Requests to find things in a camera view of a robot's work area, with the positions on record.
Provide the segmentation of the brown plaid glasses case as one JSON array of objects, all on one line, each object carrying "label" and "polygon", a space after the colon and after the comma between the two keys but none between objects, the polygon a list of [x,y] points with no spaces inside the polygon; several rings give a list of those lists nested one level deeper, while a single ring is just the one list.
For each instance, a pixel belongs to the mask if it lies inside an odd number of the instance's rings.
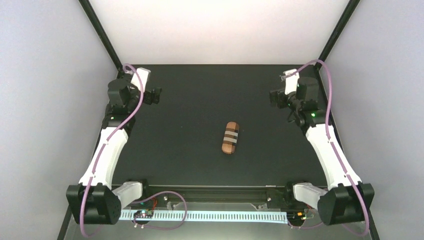
[{"label": "brown plaid glasses case", "polygon": [[226,124],[222,140],[221,150],[223,153],[231,155],[235,152],[240,126],[237,122],[231,121]]}]

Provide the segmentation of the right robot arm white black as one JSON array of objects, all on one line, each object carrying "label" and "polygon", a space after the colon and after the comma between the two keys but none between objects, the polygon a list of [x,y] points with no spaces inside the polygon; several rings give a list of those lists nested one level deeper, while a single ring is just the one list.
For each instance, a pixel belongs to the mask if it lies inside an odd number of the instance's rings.
[{"label": "right robot arm white black", "polygon": [[313,77],[284,76],[282,82],[282,88],[270,91],[270,102],[280,109],[290,109],[289,116],[315,151],[327,183],[326,189],[310,182],[289,183],[285,204],[293,210],[303,204],[316,209],[327,226],[369,222],[374,188],[362,182],[342,153],[327,112],[318,104],[318,81]]}]

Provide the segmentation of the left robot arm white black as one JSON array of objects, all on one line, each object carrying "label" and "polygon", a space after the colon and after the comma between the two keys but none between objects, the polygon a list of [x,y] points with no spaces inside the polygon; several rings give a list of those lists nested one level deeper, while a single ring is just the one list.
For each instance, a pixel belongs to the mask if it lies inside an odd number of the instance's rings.
[{"label": "left robot arm white black", "polygon": [[119,156],[136,122],[131,114],[139,102],[158,104],[162,88],[144,91],[145,82],[117,78],[108,84],[100,137],[87,171],[77,185],[66,190],[74,220],[78,224],[114,225],[121,210],[143,195],[143,183],[128,181],[113,189],[113,175]]}]

